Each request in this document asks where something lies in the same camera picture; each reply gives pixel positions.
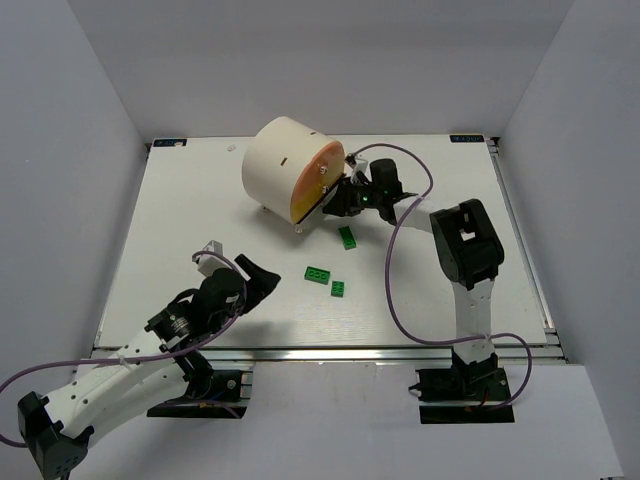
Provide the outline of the cream round drawer cabinet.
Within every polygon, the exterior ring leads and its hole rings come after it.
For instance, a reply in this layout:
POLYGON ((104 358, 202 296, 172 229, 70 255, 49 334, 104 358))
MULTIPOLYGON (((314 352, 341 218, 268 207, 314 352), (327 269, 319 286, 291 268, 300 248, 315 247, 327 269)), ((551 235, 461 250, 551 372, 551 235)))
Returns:
MULTIPOLYGON (((332 141, 339 140, 287 116, 270 121, 250 141, 243 157, 241 178, 246 194, 294 227, 290 217, 294 186, 311 156, 332 141)), ((343 177, 330 189, 323 188, 323 198, 343 177)))

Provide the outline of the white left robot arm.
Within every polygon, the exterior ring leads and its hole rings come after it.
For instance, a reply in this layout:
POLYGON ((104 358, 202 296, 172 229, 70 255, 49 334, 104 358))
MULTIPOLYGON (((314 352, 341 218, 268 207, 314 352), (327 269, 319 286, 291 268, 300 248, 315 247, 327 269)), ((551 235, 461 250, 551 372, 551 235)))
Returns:
POLYGON ((215 371, 199 349, 266 299, 281 277, 243 254, 228 262, 200 251, 194 260, 204 277, 199 287, 177 294, 80 378, 19 400, 19 431, 43 478, 68 478, 99 439, 158 405, 239 400, 239 376, 215 371))

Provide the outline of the green square lego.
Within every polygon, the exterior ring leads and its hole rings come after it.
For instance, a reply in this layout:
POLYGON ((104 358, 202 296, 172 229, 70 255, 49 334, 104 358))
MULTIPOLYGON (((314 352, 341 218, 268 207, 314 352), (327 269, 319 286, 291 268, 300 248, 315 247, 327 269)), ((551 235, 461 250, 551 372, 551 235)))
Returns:
POLYGON ((343 298, 345 292, 345 283, 343 281, 332 281, 331 282, 331 296, 337 298, 343 298))

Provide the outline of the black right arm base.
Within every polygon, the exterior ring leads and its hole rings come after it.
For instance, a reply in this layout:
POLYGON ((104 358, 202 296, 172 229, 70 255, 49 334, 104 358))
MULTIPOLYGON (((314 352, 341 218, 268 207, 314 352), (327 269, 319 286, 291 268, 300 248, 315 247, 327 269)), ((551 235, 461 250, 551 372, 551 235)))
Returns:
POLYGON ((423 425, 511 424, 513 407, 498 408, 511 397, 506 373, 499 368, 493 376, 464 386, 453 369, 421 369, 417 382, 408 388, 419 404, 423 425))

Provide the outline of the orange top drawer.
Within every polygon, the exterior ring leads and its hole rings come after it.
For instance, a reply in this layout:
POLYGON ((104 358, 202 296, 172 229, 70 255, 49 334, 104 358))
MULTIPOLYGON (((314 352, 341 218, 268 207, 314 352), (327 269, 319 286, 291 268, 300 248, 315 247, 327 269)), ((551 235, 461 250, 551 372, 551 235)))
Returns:
POLYGON ((332 141, 311 156, 303 168, 294 191, 299 194, 322 192, 344 173, 345 151, 339 141, 332 141))

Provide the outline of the dark green long lego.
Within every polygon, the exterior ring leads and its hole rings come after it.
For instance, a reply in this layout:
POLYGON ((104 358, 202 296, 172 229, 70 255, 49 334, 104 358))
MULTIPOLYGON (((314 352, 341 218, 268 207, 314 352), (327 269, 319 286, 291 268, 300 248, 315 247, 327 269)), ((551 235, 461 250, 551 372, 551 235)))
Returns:
POLYGON ((357 247, 353 232, 348 226, 340 227, 338 232, 345 250, 351 250, 357 247))

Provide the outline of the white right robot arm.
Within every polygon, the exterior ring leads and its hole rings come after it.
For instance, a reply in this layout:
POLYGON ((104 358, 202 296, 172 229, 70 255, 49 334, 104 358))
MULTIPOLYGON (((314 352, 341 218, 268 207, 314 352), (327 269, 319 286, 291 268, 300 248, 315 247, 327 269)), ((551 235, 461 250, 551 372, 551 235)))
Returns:
POLYGON ((346 164, 351 175, 339 181, 323 212, 353 217, 373 209, 394 227, 385 255, 384 283, 387 306, 398 330, 422 345, 449 345, 453 373, 462 383, 473 384, 494 375, 498 366, 491 340, 491 296, 505 252, 483 203, 470 199, 448 209, 438 208, 429 203, 429 191, 404 190, 392 159, 367 163, 351 154, 346 164), (391 257, 402 227, 432 236, 440 268, 454 293, 456 336, 452 340, 423 340, 412 335, 395 311, 391 257))

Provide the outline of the yellow drawer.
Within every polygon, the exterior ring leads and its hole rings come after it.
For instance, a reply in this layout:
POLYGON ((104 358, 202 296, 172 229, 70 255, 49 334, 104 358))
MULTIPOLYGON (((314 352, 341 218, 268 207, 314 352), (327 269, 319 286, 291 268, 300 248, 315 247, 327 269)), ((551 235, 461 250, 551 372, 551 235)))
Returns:
POLYGON ((324 187, 330 189, 341 177, 342 171, 336 174, 321 174, 320 171, 306 171, 297 180, 290 202, 290 217, 293 224, 300 223, 324 197, 324 187))

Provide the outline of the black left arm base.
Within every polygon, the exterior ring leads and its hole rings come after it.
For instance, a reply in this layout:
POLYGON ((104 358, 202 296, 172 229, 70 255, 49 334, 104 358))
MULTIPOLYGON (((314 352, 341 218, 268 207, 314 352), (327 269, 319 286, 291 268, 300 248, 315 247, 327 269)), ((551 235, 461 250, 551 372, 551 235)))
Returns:
POLYGON ((252 389, 252 372, 216 368, 198 351, 176 361, 184 392, 150 408, 150 418, 235 419, 244 417, 252 389))

